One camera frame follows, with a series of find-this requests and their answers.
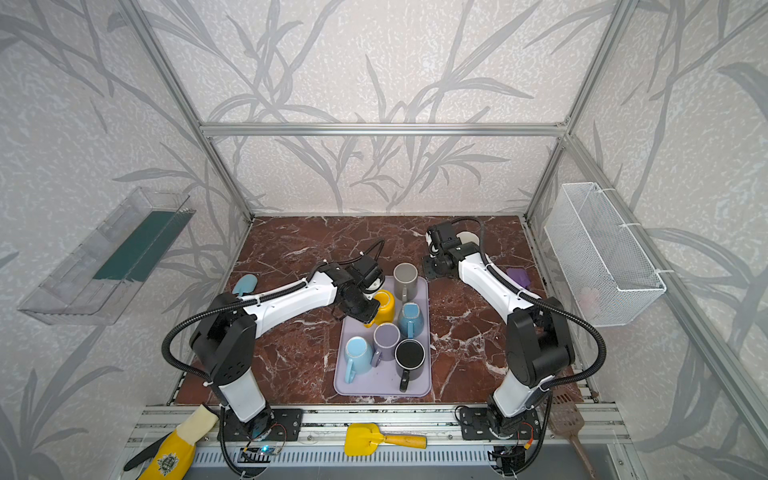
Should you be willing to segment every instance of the gray mug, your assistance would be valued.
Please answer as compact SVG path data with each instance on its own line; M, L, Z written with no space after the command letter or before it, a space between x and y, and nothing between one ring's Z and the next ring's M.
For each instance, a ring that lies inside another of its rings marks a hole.
M416 297L419 270L412 263L400 263L395 267L395 298L403 303Z
M400 342L400 329L392 322L382 323L373 331L373 358L371 365L379 366L382 360L395 359L395 347Z

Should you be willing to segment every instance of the purple mug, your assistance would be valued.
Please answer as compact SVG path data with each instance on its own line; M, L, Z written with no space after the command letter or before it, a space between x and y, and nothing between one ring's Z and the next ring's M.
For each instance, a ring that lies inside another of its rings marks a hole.
M373 357L371 365L379 366L382 360L395 359L395 347L400 341L400 329L394 323L382 323L373 331Z

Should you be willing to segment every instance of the leaf pattern wallpaper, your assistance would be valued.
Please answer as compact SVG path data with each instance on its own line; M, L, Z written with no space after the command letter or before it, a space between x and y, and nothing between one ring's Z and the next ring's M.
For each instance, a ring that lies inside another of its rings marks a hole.
M766 41L765 1L641 4L576 127L764 392ZM566 157L533 217L553 287L570 301L541 230L571 181L583 177ZM620 404L650 478L768 478L765 455L663 300L602 331L613 348L601 398Z
M131 31L111 28L117 11L0 5L3 479L109 475L141 410L178 380L162 336L207 306L247 231ZM187 193L197 213L118 322L46 326L18 312L138 186Z
M613 0L141 4L207 122L563 121L614 8ZM259 213L520 213L529 197L519 192L535 189L554 138L216 143Z

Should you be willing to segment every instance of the light blue mug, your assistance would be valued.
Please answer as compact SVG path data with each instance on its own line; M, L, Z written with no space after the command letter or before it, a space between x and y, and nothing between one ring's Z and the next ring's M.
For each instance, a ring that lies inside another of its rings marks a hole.
M347 340L344 346L344 358L346 359L344 381L352 383L355 376L367 373L372 368L373 348L366 339L354 336Z
M402 336L406 339L415 338L424 330L424 316L418 303L408 302L403 304L397 326L400 328Z

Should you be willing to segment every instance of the slotted spatula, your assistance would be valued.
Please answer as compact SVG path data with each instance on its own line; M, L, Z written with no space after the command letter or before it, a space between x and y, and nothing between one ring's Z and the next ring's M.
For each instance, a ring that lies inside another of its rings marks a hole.
M558 386L552 389L552 410L549 414L549 422L555 435L565 437L574 446L584 468L587 469L591 480L598 480L598 474L589 461L584 446L579 442L578 432L584 426L584 417L576 408L566 388Z

